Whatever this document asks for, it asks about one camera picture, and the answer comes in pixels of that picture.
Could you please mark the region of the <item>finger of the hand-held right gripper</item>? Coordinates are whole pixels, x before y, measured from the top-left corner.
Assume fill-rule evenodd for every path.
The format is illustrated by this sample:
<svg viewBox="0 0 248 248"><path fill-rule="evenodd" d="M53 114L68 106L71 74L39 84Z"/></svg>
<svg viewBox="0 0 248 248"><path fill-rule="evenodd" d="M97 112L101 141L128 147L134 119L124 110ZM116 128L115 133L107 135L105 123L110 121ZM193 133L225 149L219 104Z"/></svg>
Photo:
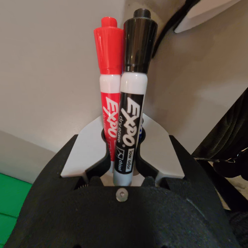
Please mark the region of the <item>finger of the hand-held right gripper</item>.
<svg viewBox="0 0 248 248"><path fill-rule="evenodd" d="M201 0L194 5L179 24L177 24L174 32L181 33L192 29L193 27L210 20L238 2L239 0Z"/></svg>
<svg viewBox="0 0 248 248"><path fill-rule="evenodd" d="M185 1L179 0L130 0L125 1L125 21L133 17L134 11L137 9L147 9L150 11L151 19L157 25L156 41L162 33L163 28L169 19L184 5Z"/></svg>

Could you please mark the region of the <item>black dry erase marker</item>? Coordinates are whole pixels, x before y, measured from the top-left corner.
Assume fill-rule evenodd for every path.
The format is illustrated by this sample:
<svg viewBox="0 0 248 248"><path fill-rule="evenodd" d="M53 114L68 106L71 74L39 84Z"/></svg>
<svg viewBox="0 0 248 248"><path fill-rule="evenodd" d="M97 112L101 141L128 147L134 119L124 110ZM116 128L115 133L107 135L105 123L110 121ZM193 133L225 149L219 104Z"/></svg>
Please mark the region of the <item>black dry erase marker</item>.
<svg viewBox="0 0 248 248"><path fill-rule="evenodd" d="M113 170L115 186L130 186L143 119L148 68L157 34L157 23L147 9L137 9L123 25L123 74Z"/></svg>

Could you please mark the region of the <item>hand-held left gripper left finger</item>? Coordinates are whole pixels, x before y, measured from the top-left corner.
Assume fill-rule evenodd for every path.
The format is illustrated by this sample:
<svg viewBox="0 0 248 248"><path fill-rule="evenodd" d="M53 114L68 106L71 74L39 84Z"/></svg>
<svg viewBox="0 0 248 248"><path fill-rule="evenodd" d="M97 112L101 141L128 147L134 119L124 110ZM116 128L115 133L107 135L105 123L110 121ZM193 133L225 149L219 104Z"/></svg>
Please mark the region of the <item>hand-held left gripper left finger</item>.
<svg viewBox="0 0 248 248"><path fill-rule="evenodd" d="M110 151L104 137L101 116L85 126L76 138L61 177L81 176L85 183L103 176L111 167Z"/></svg>

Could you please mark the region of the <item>blue dry erase marker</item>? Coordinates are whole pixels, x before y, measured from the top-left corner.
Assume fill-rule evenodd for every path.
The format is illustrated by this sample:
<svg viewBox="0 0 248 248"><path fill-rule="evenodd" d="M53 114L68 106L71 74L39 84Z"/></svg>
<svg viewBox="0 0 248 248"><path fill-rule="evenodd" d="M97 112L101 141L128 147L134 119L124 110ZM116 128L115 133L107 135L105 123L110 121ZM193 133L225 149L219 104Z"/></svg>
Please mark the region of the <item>blue dry erase marker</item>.
<svg viewBox="0 0 248 248"><path fill-rule="evenodd" d="M140 107L139 135L137 137L136 147L141 143L142 135L144 134L142 125L147 84L147 74L139 72L133 66L128 66L122 74L120 91L128 94L143 95L143 102Z"/></svg>

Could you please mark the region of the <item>red dry erase marker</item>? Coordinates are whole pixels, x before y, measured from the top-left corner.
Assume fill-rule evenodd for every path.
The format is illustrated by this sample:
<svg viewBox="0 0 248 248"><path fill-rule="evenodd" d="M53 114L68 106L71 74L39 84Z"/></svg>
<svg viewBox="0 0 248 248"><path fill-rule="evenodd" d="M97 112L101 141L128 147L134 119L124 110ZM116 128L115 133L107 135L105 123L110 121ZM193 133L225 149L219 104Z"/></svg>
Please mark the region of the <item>red dry erase marker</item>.
<svg viewBox="0 0 248 248"><path fill-rule="evenodd" d="M113 173L122 76L123 29L117 27L115 18L104 17L101 19L101 27L94 30L94 38L100 69L104 136L110 151L109 171Z"/></svg>

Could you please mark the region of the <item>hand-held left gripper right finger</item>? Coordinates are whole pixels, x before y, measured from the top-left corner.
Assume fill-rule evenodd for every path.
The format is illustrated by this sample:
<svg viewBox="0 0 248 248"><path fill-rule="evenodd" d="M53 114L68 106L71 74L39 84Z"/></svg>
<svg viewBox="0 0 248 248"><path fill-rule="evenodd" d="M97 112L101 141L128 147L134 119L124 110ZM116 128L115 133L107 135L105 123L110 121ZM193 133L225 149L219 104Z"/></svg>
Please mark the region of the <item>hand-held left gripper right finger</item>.
<svg viewBox="0 0 248 248"><path fill-rule="evenodd" d="M183 179L184 172L167 131L143 114L141 143L136 151L136 169L144 178L152 177L155 185L163 178Z"/></svg>

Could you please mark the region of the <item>green plastic bin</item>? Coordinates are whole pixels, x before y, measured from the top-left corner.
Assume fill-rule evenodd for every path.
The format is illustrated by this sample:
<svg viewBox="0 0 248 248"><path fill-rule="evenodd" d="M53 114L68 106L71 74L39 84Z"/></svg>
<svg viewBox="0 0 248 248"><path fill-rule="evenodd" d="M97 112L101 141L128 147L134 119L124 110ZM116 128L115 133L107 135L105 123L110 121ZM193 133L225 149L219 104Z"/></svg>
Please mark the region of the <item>green plastic bin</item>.
<svg viewBox="0 0 248 248"><path fill-rule="evenodd" d="M13 231L32 184L0 174L0 247Z"/></svg>

